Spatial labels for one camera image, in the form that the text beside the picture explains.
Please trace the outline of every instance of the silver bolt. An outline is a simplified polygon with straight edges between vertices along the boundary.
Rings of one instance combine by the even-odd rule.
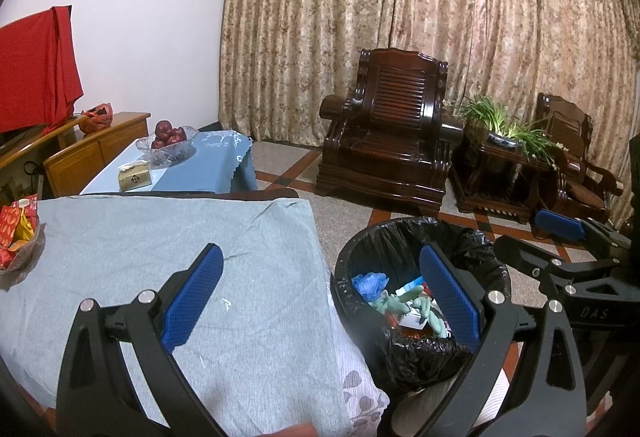
[[[80,302],[80,310],[82,312],[89,312],[94,308],[95,302],[91,298],[85,298]]]
[[[487,297],[489,301],[495,303],[495,305],[500,305],[504,302],[504,295],[500,291],[489,291]]]
[[[151,303],[156,297],[156,293],[151,289],[145,289],[138,295],[138,301],[140,303]]]
[[[550,300],[549,301],[549,309],[553,312],[562,312],[562,304],[558,302],[558,300]]]

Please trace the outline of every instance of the gold patterned curtain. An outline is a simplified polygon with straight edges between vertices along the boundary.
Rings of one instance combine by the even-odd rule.
[[[226,0],[220,120],[257,139],[319,146],[328,94],[346,95],[362,48],[449,62],[447,97],[475,91],[529,119],[538,92],[591,114],[591,159],[625,184],[638,131],[638,0]]]

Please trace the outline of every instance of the black trash bag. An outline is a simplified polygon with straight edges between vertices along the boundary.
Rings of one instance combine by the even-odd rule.
[[[332,277],[334,302],[375,384],[390,397],[449,379],[471,357],[454,338],[405,337],[351,285],[357,274],[385,273],[386,290],[394,292],[420,276],[418,256],[430,242],[436,242],[455,267],[470,271],[485,290],[511,297],[507,266],[496,260],[492,242],[481,231],[416,217],[386,221],[354,236],[338,255]]]

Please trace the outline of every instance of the white wall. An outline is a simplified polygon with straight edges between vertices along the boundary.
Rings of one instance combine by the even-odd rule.
[[[5,0],[0,26],[67,4],[84,91],[76,111],[111,102],[151,112],[150,128],[218,120],[223,0]]]

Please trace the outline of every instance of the red cloth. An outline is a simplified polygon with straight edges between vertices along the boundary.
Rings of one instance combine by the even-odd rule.
[[[0,132],[62,125],[82,96],[71,40],[71,6],[0,28]]]

